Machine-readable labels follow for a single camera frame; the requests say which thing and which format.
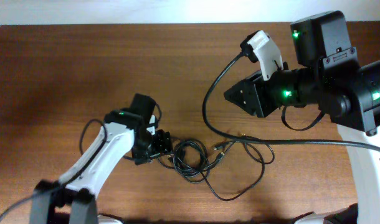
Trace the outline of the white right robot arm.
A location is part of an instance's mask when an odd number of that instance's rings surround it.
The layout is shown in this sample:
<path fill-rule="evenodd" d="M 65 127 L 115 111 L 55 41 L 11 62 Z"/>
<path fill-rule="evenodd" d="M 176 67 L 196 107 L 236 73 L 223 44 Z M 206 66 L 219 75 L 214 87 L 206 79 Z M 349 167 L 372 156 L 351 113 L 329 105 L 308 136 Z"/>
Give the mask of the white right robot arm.
<path fill-rule="evenodd" d="M 380 60 L 360 66 L 341 11 L 290 26 L 300 64 L 290 70 L 263 31 L 241 44 L 260 70 L 224 93 L 227 101 L 264 118 L 277 108 L 318 105 L 346 144 L 358 201 L 342 210 L 310 212 L 294 223 L 380 223 Z"/>

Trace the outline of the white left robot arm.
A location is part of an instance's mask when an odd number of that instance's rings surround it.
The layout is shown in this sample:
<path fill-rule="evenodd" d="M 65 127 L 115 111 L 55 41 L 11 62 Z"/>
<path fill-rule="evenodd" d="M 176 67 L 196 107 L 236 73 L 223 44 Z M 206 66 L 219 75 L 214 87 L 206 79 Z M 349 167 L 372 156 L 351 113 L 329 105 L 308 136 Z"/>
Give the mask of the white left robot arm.
<path fill-rule="evenodd" d="M 172 152 L 170 134 L 158 129 L 153 114 L 158 108 L 154 99 L 137 93 L 129 107 L 107 113 L 80 159 L 57 181 L 37 184 L 30 223 L 122 223 L 121 218 L 99 214 L 96 199 L 126 153 L 138 166 Z"/>

